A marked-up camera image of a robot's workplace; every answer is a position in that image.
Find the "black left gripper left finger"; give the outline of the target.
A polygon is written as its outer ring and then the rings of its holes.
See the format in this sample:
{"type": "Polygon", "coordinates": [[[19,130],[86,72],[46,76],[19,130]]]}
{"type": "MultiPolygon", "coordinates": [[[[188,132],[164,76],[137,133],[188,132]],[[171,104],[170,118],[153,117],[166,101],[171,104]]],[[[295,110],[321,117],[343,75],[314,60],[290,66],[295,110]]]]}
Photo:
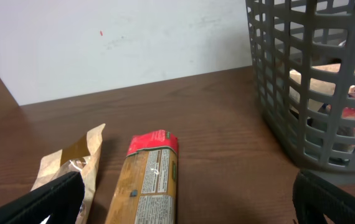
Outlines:
{"type": "Polygon", "coordinates": [[[0,207],[0,224],[75,223],[85,195],[79,172],[69,172],[0,207]]]}

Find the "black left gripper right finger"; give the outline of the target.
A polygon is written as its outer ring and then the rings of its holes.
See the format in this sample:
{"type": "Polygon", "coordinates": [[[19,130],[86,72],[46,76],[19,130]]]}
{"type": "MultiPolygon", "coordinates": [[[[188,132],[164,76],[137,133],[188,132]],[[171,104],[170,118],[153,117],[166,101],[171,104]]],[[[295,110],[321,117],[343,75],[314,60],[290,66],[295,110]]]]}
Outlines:
{"type": "Polygon", "coordinates": [[[298,172],[292,200],[299,224],[355,223],[355,197],[308,170],[298,172]]]}

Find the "long orange biscuit pack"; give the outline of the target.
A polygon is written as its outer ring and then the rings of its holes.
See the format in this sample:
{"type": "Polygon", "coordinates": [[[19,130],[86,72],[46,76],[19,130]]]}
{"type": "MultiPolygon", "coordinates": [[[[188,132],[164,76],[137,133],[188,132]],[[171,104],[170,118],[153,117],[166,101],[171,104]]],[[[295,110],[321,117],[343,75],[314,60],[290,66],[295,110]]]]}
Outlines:
{"type": "Polygon", "coordinates": [[[160,129],[133,136],[106,217],[111,224],[174,224],[178,139],[160,129]]]}

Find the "beige paper bag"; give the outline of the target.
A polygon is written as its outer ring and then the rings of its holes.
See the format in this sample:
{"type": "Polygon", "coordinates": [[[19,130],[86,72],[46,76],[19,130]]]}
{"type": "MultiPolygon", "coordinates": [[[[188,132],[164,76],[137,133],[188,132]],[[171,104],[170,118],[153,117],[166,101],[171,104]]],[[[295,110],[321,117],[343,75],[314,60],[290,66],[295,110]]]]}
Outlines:
{"type": "MultiPolygon", "coordinates": [[[[327,71],[327,72],[338,72],[340,66],[341,66],[340,63],[335,63],[329,65],[318,65],[318,66],[314,66],[313,68],[317,70],[327,71]]],[[[290,78],[295,82],[297,82],[297,84],[301,83],[301,73],[297,72],[294,69],[290,70],[290,78]]],[[[314,78],[310,80],[310,90],[319,93],[324,93],[326,95],[333,95],[335,86],[336,85],[334,83],[325,82],[314,78]]],[[[290,87],[290,97],[292,97],[297,103],[300,102],[300,94],[292,87],[290,87]]],[[[315,100],[309,100],[308,107],[311,110],[318,111],[322,107],[322,103],[315,100]]]]}

